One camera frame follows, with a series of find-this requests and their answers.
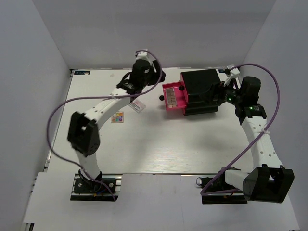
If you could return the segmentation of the pink brown eyeshadow palette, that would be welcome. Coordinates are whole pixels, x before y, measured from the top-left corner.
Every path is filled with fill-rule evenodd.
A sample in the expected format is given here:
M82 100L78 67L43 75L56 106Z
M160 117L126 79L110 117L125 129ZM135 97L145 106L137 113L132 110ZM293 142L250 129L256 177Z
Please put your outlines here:
M178 106L174 88L165 89L167 108L175 108Z

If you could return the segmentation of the black drawer organizer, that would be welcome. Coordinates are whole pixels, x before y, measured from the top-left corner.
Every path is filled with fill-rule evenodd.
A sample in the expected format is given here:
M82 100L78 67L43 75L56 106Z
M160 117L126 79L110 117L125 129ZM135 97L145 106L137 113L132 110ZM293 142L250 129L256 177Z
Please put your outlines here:
M180 83L186 101L183 114L189 116L217 112L219 104L214 99L214 88L220 82L216 69L182 72Z

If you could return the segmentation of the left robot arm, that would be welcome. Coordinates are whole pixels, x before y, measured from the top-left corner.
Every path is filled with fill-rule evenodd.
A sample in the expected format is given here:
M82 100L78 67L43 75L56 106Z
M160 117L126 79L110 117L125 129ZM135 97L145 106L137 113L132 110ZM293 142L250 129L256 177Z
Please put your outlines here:
M101 142L100 129L116 112L140 96L146 86L155 86L165 77L158 60L137 59L132 71L123 76L106 99L83 113L72 114L67 140L77 154L82 176L87 178L85 186L91 192L97 192L102 186L96 156Z

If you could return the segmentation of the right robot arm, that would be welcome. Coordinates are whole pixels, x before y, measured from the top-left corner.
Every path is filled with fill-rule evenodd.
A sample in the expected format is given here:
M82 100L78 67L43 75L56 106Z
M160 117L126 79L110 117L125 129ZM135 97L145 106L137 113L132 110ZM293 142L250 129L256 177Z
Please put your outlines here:
M258 103L261 81L244 77L240 86L234 79L213 87L219 103L230 103L249 145L213 178L198 178L204 204L232 204L260 201L282 203L295 179L284 167L272 144L264 107Z

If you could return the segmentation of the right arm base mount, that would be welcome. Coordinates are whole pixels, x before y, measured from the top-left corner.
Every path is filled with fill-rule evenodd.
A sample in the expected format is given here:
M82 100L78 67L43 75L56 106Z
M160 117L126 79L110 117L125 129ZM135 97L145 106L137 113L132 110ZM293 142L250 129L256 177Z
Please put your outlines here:
M224 172L205 190L209 195L202 195L203 205L240 205L247 204L243 192L225 182Z

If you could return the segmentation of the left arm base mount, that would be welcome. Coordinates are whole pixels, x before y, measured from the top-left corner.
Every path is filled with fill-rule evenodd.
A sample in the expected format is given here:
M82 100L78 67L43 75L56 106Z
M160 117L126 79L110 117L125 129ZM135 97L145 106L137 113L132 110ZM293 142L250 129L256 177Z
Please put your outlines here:
M113 195L110 194L104 184L92 182L77 173L74 177L70 200L99 202L116 201L120 193L122 175L101 174L97 180L102 181L105 185L107 185Z

